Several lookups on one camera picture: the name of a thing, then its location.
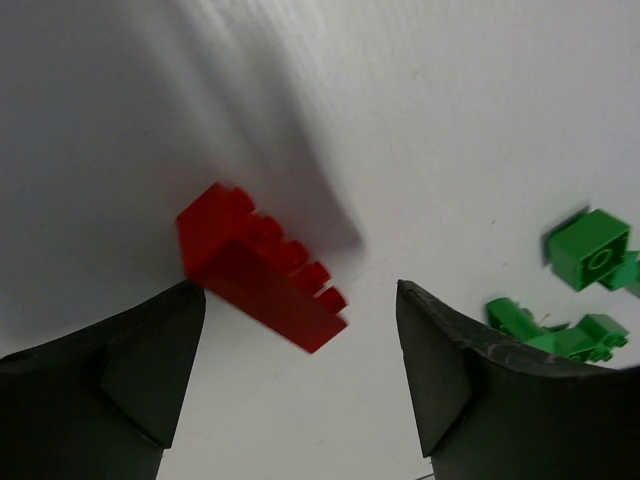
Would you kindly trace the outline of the green sloped lego brick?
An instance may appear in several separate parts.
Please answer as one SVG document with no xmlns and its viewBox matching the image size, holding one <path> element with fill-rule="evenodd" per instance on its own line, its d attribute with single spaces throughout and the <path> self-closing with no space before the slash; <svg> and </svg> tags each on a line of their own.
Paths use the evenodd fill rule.
<svg viewBox="0 0 640 480">
<path fill-rule="evenodd" d="M 548 327 L 557 355 L 580 362 L 608 362 L 613 351 L 628 343 L 629 331 L 605 314 L 585 315 L 571 326 Z"/>
</svg>

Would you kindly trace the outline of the red long lego brick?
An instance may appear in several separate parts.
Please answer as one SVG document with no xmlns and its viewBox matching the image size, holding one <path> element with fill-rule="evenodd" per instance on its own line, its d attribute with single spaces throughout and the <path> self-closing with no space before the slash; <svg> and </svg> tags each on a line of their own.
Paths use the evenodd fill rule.
<svg viewBox="0 0 640 480">
<path fill-rule="evenodd" d="M 176 219 L 185 276 L 308 353 L 343 331 L 325 265 L 241 188 L 215 183 Z"/>
</svg>

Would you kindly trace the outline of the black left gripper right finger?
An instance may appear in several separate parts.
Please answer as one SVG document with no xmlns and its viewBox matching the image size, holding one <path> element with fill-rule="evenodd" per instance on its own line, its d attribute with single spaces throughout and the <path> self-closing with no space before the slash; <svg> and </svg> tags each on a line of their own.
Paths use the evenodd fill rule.
<svg viewBox="0 0 640 480">
<path fill-rule="evenodd" d="M 439 479 L 635 479 L 639 371 L 522 344 L 402 280 L 396 321 L 422 454 Z"/>
</svg>

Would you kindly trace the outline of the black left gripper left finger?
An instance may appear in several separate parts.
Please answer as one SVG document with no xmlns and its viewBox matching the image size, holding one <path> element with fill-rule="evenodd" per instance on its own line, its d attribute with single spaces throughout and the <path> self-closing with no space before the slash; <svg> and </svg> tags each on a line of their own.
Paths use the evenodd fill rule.
<svg viewBox="0 0 640 480">
<path fill-rule="evenodd" d="M 154 479 L 170 449 L 205 316 L 183 281 L 1 360 L 4 479 Z"/>
</svg>

